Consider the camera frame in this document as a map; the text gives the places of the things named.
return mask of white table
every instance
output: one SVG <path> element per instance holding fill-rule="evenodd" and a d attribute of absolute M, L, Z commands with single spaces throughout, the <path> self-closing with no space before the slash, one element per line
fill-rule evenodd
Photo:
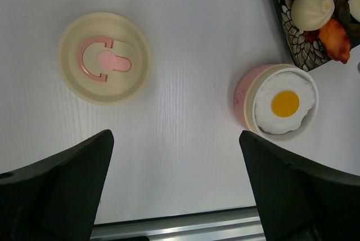
<path fill-rule="evenodd" d="M 238 80 L 291 62 L 272 0 L 0 0 L 0 173 L 109 128 L 115 147 L 96 223 L 255 204 L 232 111 Z M 146 88 L 113 107 L 79 98 L 57 71 L 56 47 L 77 17 L 108 11 L 147 35 Z M 311 72 L 321 104 L 285 147 L 360 175 L 359 50 Z"/>

